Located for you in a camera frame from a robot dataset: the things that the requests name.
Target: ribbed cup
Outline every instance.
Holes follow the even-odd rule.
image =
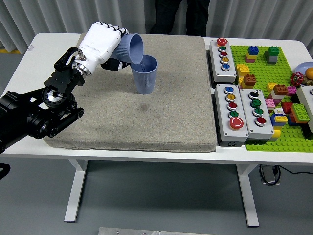
[[[140,94],[150,94],[156,84],[158,62],[150,55],[144,55],[140,64],[131,64],[135,85]]]
[[[133,64],[139,64],[143,57],[143,41],[139,34],[126,34],[113,51],[111,58]]]

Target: person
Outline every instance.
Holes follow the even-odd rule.
[[[174,26],[175,15],[182,0],[155,0],[156,23],[151,34],[169,34]],[[187,0],[187,35],[206,36],[210,0]]]

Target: gray floor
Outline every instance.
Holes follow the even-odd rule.
[[[1,83],[21,56],[0,54]],[[248,228],[235,165],[90,161],[76,223],[63,222],[74,177],[67,160],[0,157],[0,235],[97,235],[99,227],[217,235],[313,234],[313,175],[250,180],[260,227]],[[313,167],[287,166],[294,171]]]

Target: control box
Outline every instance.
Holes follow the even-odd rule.
[[[217,84],[213,106],[219,146],[241,147],[249,134],[238,86]]]
[[[307,124],[301,124],[303,135],[306,139],[313,139],[313,87],[301,85],[296,93],[301,104],[304,105],[310,121]]]
[[[233,84],[236,79],[236,68],[229,42],[225,38],[212,40],[208,57],[212,87],[216,87],[217,83]]]
[[[248,143],[266,143],[274,134],[262,90],[240,89],[247,128]]]

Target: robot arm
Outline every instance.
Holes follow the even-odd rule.
[[[118,70],[116,66],[123,62],[110,56],[128,33],[124,28],[96,22],[79,48],[70,48],[54,64],[55,72],[44,82],[44,88],[25,94],[7,92],[0,99],[0,153],[27,135],[54,137],[79,119],[84,109],[77,108],[73,89],[82,86],[98,65]],[[39,107],[42,103],[46,109]]]

